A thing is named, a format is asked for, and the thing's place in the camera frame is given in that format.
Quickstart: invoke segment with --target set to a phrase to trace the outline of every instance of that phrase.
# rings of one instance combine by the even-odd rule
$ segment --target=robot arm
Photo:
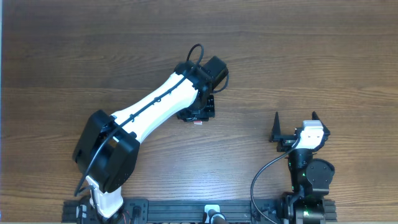
[[[145,138],[175,113],[184,121],[214,117],[211,93],[227,74],[226,64],[215,56],[200,66],[188,55],[162,86],[141,101],[111,116],[102,110],[90,116],[73,160],[91,186],[90,203],[102,217],[111,218],[122,207],[121,186],[132,174]]]

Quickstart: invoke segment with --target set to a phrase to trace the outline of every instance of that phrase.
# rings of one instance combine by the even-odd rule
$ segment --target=wood grain
[[[390,0],[4,0],[1,221],[59,222],[89,115],[155,90],[197,42],[203,61],[217,55],[230,70],[216,118],[156,129],[124,196],[249,199],[278,155],[275,111],[291,133],[315,110],[331,130],[317,157],[336,167],[339,221],[398,220],[397,11]],[[278,162],[255,195],[289,189]]]

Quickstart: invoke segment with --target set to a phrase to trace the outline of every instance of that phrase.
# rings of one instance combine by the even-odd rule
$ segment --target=metal base
[[[89,203],[90,197],[83,197],[80,201],[64,202],[62,222],[63,223],[99,223],[96,211]],[[279,222],[276,217],[277,200],[256,200],[257,206],[271,219]],[[128,198],[124,199],[124,205],[120,212],[124,211],[126,223],[201,223],[205,205],[219,205],[228,223],[252,223],[270,224],[264,217],[257,213],[249,200],[227,200],[227,201],[153,201],[146,199]],[[335,214],[336,207],[333,201],[328,201],[330,213]],[[327,220],[336,221],[336,215]],[[124,217],[109,223],[123,224]]]

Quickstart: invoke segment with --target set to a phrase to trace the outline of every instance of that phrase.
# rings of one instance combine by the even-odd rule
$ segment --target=wooden surface
[[[72,152],[94,111],[134,104],[190,47],[219,56],[229,87],[203,126],[175,116],[140,148],[123,195],[249,199],[279,155],[274,113],[293,133],[317,111],[331,136],[317,157],[336,167],[338,218],[398,220],[396,1],[4,0],[2,221],[59,222],[81,176]],[[285,161],[257,198],[290,190]]]

